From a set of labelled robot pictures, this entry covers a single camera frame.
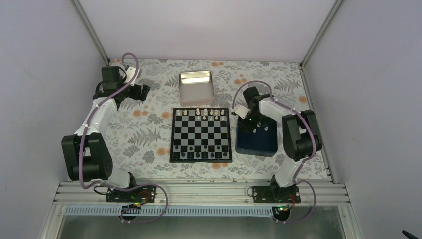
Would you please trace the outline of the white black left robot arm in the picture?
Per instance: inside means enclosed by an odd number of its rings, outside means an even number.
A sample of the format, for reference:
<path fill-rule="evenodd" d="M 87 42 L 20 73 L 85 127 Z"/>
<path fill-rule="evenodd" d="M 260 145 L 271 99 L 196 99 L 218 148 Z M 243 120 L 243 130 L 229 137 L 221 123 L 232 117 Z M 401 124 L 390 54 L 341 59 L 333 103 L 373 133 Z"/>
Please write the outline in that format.
<path fill-rule="evenodd" d="M 70 180 L 79 181 L 84 189 L 93 186 L 119 188 L 118 194 L 127 202 L 138 196 L 136 180 L 132 173 L 114 169 L 104 134 L 125 99 L 146 99 L 150 87 L 135 82 L 141 72 L 140 68 L 131 66 L 102 67 L 102 80 L 96 86 L 84 123 L 61 141 Z"/>

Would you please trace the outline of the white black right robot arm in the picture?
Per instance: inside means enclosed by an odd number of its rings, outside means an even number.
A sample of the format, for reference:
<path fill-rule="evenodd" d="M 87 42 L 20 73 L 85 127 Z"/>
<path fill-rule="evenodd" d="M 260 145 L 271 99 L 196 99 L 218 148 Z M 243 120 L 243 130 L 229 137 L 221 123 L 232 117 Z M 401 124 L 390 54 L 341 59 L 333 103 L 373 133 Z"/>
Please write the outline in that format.
<path fill-rule="evenodd" d="M 279 102 L 271 93 L 260 94 L 256 87 L 244 92 L 247 106 L 237 105 L 235 150 L 239 154 L 272 157 L 278 151 L 277 125 L 282 126 L 283 150 L 288 159 L 271 177 L 268 186 L 252 188 L 255 203 L 299 201 L 297 175 L 307 159 L 320 151 L 323 142 L 315 113 L 298 112 Z"/>

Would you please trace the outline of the blue plastic piece tray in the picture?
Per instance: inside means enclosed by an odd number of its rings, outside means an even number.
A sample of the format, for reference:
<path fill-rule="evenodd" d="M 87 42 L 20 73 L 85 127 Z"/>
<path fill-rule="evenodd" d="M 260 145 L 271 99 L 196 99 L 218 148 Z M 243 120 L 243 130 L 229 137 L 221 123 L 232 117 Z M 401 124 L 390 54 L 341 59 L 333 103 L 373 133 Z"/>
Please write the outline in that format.
<path fill-rule="evenodd" d="M 277 123 L 267 118 L 255 131 L 247 132 L 241 127 L 244 120 L 237 119 L 235 150 L 239 154 L 272 157 L 278 151 Z"/>

